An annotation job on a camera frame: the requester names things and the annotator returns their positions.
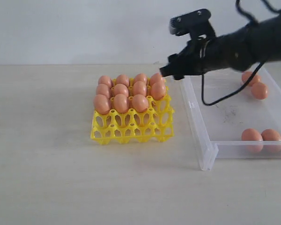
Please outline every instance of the clear plastic box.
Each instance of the clear plastic box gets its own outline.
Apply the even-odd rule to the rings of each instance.
[[[258,154],[248,151],[248,146],[281,145],[281,142],[241,141],[247,128],[260,133],[272,128],[281,134],[281,89],[264,68],[258,74],[268,86],[269,96],[265,100],[254,99],[247,87],[214,106],[205,106],[201,101],[201,76],[188,76],[180,83],[202,170],[211,170],[216,158],[281,158],[281,151],[275,154],[264,149]],[[213,102],[238,89],[241,75],[230,69],[207,73],[205,101]]]

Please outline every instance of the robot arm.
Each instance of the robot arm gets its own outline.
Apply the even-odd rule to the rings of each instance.
[[[274,18],[257,22],[240,9],[239,0],[237,7],[250,22],[236,32],[220,37],[216,37],[208,21],[211,14],[207,9],[172,18],[171,34],[189,34],[191,40],[180,53],[168,57],[168,64],[160,68],[162,76],[172,75],[180,80],[185,75],[203,75],[225,68],[243,72],[257,62],[281,61],[281,10],[275,10],[278,15]]]

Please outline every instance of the egg tray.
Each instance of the egg tray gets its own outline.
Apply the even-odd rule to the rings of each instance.
[[[151,138],[164,142],[173,137],[173,113],[175,111],[170,105],[171,97],[168,95],[168,87],[166,89],[167,93],[161,100],[156,101],[152,96],[147,96],[149,108],[142,113],[130,108],[124,114],[111,109],[107,115],[101,115],[94,110],[90,138],[101,145],[106,145],[111,140],[125,144],[132,139],[145,143]]]

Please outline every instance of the yellow plastic egg tray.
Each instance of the yellow plastic egg tray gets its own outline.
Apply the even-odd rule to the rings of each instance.
[[[129,91],[132,83],[133,79],[130,79]],[[101,145],[106,145],[112,140],[121,144],[128,143],[132,139],[145,143],[151,138],[164,142],[173,137],[173,113],[175,111],[170,105],[171,97],[168,95],[168,87],[166,88],[167,93],[161,100],[156,101],[150,95],[146,97],[149,101],[149,108],[142,113],[130,108],[124,114],[111,109],[107,115],[101,115],[94,110],[90,138]]]

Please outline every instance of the table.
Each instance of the table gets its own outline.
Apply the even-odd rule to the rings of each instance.
[[[174,138],[90,140],[98,77],[159,67],[0,66],[0,225],[281,224],[281,160],[200,171],[179,85]],[[281,86],[281,63],[267,69]]]

